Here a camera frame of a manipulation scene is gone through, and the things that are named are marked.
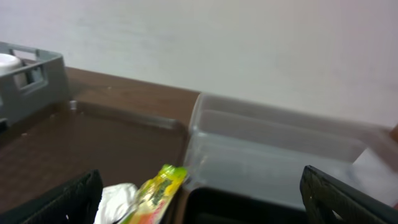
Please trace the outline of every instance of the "plastic bin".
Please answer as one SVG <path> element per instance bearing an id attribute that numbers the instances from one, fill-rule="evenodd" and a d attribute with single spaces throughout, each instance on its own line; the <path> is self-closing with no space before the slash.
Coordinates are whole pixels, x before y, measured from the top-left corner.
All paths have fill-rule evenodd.
<path id="1" fill-rule="evenodd" d="M 397 144 L 375 126 L 201 94 L 190 135 L 184 163 L 190 174 L 183 186 L 187 191 L 211 187 L 304 209 L 299 183 L 303 168 L 312 165 L 379 199 L 363 184 L 364 173 L 377 177 L 378 170 L 353 166 L 368 151 L 388 168 L 386 178 L 393 178 L 386 189 L 396 191 Z M 383 202 L 392 205 L 396 199 Z"/>

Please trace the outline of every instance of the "white tissue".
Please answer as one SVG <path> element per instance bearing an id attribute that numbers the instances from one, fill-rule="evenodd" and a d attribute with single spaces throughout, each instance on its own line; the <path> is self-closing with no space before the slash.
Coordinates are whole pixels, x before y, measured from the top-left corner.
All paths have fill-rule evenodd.
<path id="1" fill-rule="evenodd" d="M 105 187 L 94 224 L 112 224 L 120 220 L 134 209 L 132 206 L 136 192 L 136 186 L 130 183 Z"/>

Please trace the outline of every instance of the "gray plastic crate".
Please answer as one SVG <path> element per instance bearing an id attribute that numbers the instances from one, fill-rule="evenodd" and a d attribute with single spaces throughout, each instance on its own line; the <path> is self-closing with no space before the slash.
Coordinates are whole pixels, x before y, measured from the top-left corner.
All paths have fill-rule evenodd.
<path id="1" fill-rule="evenodd" d="M 15 55 L 23 64 L 0 76 L 0 118 L 8 126 L 44 106 L 70 99 L 61 54 L 5 42 L 0 42 L 0 53 Z M 19 88 L 14 77 L 21 74 L 26 75 L 28 84 Z"/>

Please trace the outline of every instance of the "brown table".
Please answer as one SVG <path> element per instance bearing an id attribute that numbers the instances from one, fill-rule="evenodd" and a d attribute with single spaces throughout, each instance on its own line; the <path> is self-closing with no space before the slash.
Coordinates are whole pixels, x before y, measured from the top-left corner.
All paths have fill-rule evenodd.
<path id="1" fill-rule="evenodd" d="M 189 124 L 199 92 L 67 68 L 74 99 Z"/>

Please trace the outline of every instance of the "white object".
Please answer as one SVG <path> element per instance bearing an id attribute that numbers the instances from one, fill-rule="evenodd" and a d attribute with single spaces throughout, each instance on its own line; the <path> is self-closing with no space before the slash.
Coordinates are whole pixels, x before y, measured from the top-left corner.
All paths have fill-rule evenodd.
<path id="1" fill-rule="evenodd" d="M 9 54 L 0 54 L 0 75 L 9 73 L 21 66 L 22 62 L 19 58 Z"/>
<path id="2" fill-rule="evenodd" d="M 134 210 L 136 192 L 136 186 L 130 183 L 105 187 L 94 224 L 112 224 Z"/>
<path id="3" fill-rule="evenodd" d="M 22 62 L 19 58 L 9 54 L 0 54 L 0 75 L 7 74 L 21 67 Z M 26 75 L 24 73 L 15 75 L 14 80 L 18 88 L 27 85 Z"/>

